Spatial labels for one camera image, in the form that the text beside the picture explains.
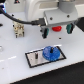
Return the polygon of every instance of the table surface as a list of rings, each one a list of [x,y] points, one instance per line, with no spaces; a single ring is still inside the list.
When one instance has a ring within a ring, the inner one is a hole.
[[[25,20],[24,13],[14,13],[16,18]],[[65,26],[59,33],[50,29],[47,39],[43,39],[40,28],[25,25],[25,37],[15,38],[13,23],[3,15],[0,15],[0,83],[8,84],[38,74],[56,70],[58,68],[84,61],[84,33],[76,27],[73,34],[66,33]],[[67,59],[36,68],[29,68],[25,53],[31,50],[41,49],[46,46],[62,45],[60,48]]]

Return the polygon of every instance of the small white object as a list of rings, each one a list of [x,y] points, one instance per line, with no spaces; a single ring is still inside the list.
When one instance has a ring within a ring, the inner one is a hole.
[[[3,48],[2,48],[2,46],[0,46],[0,52],[2,52],[3,51]]]
[[[23,37],[24,36],[24,25],[20,24],[18,22],[14,22],[14,21],[13,21],[13,23],[14,23],[13,27],[14,27],[14,31],[16,34],[16,38],[20,37],[20,36]]]

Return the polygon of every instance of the white robot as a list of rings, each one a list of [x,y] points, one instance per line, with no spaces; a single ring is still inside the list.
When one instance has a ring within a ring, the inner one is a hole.
[[[25,9],[27,21],[40,25],[43,38],[47,38],[49,27],[68,25],[67,31],[72,33],[78,19],[75,0],[6,0],[5,4],[7,12]]]

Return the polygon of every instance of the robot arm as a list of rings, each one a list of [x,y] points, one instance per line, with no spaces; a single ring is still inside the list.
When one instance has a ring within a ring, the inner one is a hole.
[[[67,27],[73,28],[73,23],[75,23],[75,21],[78,19],[78,13],[74,3],[75,0],[59,0],[58,8],[40,9],[39,4],[43,2],[49,2],[51,4],[52,1],[55,2],[57,0],[26,0],[25,14],[29,22],[17,20],[5,13],[1,8],[0,10],[5,16],[16,22],[23,24],[40,25],[42,28],[42,36],[43,38],[46,38],[49,31],[47,29],[48,27],[71,24],[71,27]]]

